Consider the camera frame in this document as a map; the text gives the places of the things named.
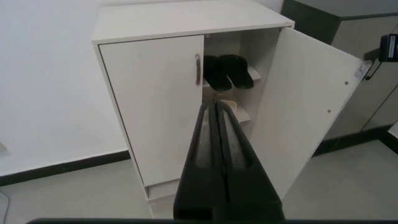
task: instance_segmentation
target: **white wall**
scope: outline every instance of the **white wall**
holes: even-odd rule
[[[127,149],[91,32],[100,6],[166,1],[0,1],[0,176]]]

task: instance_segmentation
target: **door handle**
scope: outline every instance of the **door handle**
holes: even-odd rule
[[[196,54],[195,58],[197,60],[197,80],[195,82],[196,85],[200,84],[201,70],[200,70],[200,55]]]

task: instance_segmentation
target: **shoe cabinet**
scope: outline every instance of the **shoe cabinet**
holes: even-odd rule
[[[284,197],[369,64],[253,1],[102,7],[92,43],[149,201],[177,191],[202,100],[203,56],[237,54],[254,88],[224,92]]]

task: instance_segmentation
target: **slipper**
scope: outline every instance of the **slipper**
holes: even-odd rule
[[[248,72],[248,62],[238,55],[222,55],[219,57],[226,76],[236,88],[253,88],[254,82]]]
[[[231,82],[224,74],[223,65],[216,56],[204,56],[203,78],[216,91],[226,91],[232,88]]]

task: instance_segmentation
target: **floor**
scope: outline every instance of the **floor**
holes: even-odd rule
[[[288,219],[398,220],[398,155],[379,141],[310,160],[283,199]],[[150,218],[130,161],[1,187],[6,224],[39,217]],[[0,222],[4,201],[0,199]],[[157,218],[170,213],[155,214]]]

